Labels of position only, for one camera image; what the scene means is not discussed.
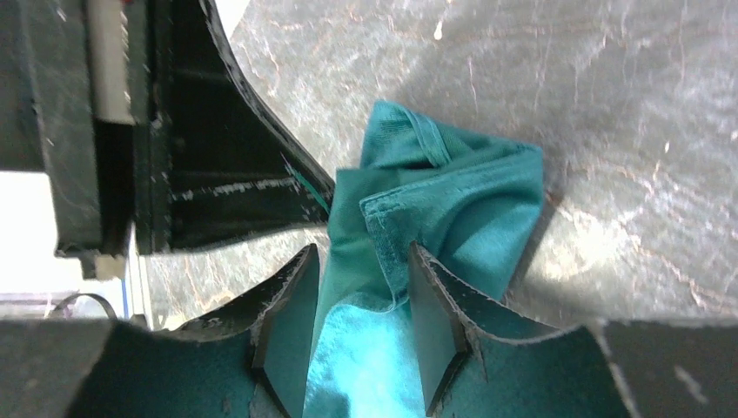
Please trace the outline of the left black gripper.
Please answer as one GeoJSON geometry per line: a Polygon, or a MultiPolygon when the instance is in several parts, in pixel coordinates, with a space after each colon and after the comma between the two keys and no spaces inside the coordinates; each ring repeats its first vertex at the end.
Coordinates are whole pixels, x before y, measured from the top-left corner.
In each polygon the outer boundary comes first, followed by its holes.
{"type": "Polygon", "coordinates": [[[334,183],[254,91],[213,1],[4,1],[1,168],[50,181],[87,280],[328,220],[334,183]]]}

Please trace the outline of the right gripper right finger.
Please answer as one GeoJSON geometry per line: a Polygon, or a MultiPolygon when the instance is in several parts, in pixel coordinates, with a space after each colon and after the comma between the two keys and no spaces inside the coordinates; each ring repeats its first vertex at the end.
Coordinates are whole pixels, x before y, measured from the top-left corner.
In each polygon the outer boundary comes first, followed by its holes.
{"type": "Polygon", "coordinates": [[[734,417],[737,323],[590,320],[559,329],[408,255],[429,417],[734,417]]]}

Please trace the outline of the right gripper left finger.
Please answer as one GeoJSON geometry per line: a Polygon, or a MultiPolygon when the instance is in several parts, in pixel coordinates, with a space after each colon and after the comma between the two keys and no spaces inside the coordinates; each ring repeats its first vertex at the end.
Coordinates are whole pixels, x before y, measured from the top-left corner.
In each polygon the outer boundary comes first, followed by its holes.
{"type": "Polygon", "coordinates": [[[123,320],[3,320],[4,417],[300,417],[319,253],[172,330],[123,320]]]}

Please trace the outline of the teal cloth napkin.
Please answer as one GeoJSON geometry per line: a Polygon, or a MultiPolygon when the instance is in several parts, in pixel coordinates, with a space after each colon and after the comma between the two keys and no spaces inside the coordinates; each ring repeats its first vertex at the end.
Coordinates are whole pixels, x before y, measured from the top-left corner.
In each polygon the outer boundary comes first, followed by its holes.
{"type": "Polygon", "coordinates": [[[543,203],[538,146],[376,102],[359,166],[336,173],[305,416],[423,416],[410,245],[498,300],[543,203]]]}

